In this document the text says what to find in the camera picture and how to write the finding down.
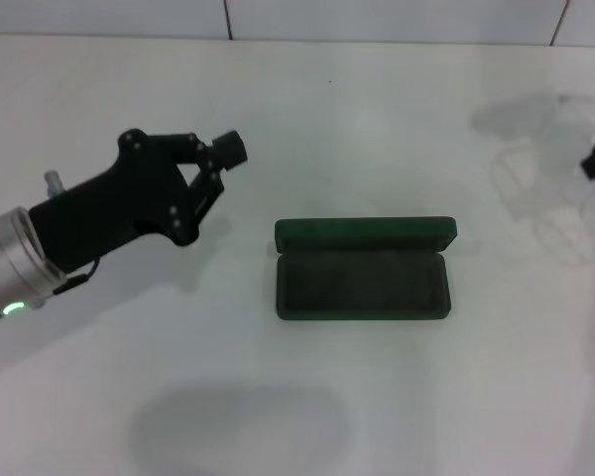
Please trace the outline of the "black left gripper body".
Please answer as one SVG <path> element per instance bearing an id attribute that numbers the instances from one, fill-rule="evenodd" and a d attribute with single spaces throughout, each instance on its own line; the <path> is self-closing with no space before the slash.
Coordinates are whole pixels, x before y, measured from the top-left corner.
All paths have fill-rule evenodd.
<path id="1" fill-rule="evenodd" d="M 198 224 L 179 166 L 194 162 L 197 144 L 190 133 L 122 133 L 108 170 L 29 210 L 46 257 L 71 273 L 147 234 L 193 243 Z"/>

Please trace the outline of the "clear transparent glasses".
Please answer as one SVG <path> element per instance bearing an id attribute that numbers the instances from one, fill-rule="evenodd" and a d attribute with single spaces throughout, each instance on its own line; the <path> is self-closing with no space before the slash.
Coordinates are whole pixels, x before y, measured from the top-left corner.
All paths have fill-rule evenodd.
<path id="1" fill-rule="evenodd" d="M 513 220 L 566 266 L 595 260 L 595 97 L 536 92 L 496 102 L 472 119 L 501 147 L 490 180 Z"/>

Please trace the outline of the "green glasses case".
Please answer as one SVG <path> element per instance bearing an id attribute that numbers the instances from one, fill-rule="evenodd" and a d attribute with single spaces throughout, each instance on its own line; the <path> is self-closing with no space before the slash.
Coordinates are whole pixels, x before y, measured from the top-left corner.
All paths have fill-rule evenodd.
<path id="1" fill-rule="evenodd" d="M 449 216 L 276 222 L 276 311 L 291 321 L 441 320 L 451 311 Z"/>

